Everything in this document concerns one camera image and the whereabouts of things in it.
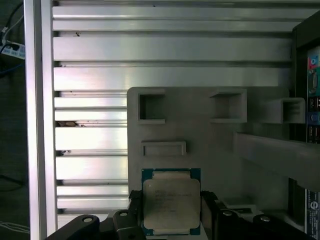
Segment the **blue cable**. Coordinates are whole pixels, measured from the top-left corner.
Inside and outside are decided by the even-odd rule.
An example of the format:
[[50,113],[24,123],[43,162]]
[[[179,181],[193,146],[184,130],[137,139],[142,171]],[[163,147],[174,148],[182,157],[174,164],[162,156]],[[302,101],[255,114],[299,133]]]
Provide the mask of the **blue cable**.
[[7,69],[7,70],[0,71],[0,75],[6,74],[6,73],[9,73],[9,72],[12,72],[12,71],[16,70],[17,68],[22,67],[23,65],[24,65],[24,64],[21,63],[21,64],[18,64],[17,66],[14,66],[14,67],[12,67],[12,68]]

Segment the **electrical outlet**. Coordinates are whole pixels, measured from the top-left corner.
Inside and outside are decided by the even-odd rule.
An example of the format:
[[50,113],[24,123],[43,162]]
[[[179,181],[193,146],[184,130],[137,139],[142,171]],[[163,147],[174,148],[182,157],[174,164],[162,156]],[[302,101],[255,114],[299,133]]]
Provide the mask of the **electrical outlet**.
[[13,50],[10,46],[7,46],[2,54],[4,55],[8,55],[8,56],[11,56],[11,57],[14,57],[14,58],[18,58],[18,59],[25,59],[26,58],[26,48],[25,48],[25,45],[23,44],[20,44],[20,43],[17,43],[17,42],[13,42],[13,41],[6,41],[7,43],[9,44],[15,44],[15,45],[18,45],[19,46],[19,49],[18,50]]

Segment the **gray plastic arm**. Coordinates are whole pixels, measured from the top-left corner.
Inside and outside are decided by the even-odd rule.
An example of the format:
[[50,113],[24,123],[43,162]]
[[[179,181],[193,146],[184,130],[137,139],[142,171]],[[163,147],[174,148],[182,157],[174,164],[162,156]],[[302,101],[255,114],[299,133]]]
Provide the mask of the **gray plastic arm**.
[[301,97],[285,97],[264,102],[260,113],[255,116],[258,123],[304,124],[306,102]]
[[306,189],[320,192],[318,145],[243,133],[235,133],[233,140],[234,153],[239,157],[292,178]]

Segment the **white cable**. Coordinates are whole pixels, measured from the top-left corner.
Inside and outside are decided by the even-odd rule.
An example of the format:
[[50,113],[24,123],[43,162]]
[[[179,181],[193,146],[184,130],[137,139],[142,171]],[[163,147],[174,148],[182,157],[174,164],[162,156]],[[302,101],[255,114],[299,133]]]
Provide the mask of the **white cable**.
[[5,34],[3,35],[3,38],[2,38],[2,44],[6,44],[6,37],[8,35],[8,33],[14,29],[22,20],[24,19],[24,16],[22,15],[18,21],[15,22],[15,24],[13,24],[8,30],[5,31]]
[[29,230],[22,229],[22,228],[19,228],[19,227],[16,227],[16,226],[8,226],[8,225],[6,225],[6,224],[0,224],[0,227],[4,227],[4,228],[10,229],[10,230],[12,230],[12,231],[16,231],[16,230],[17,230],[17,231],[20,231],[20,232],[25,232],[25,233],[27,233],[27,234],[30,233]]
[[4,222],[4,221],[0,221],[0,224],[12,225],[12,226],[15,226],[15,227],[18,227],[18,228],[22,228],[22,229],[26,229],[26,230],[29,230],[29,229],[30,229],[28,226],[24,226],[24,225],[16,224],[16,223],[13,223],[13,222]]
[[18,233],[23,233],[23,234],[29,234],[30,233],[29,231],[26,231],[26,230],[23,230],[23,229],[20,229],[20,228],[12,228],[12,227],[9,227],[9,226],[4,225],[4,224],[0,224],[0,227],[5,228],[5,229],[9,229],[11,231],[18,232]]

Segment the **label sticker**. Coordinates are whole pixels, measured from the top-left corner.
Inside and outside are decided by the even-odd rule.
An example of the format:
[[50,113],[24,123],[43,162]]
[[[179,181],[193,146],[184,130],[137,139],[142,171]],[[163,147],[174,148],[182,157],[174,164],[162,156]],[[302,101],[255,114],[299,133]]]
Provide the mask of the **label sticker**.
[[306,190],[306,223],[305,232],[316,240],[319,240],[320,218],[319,192]]

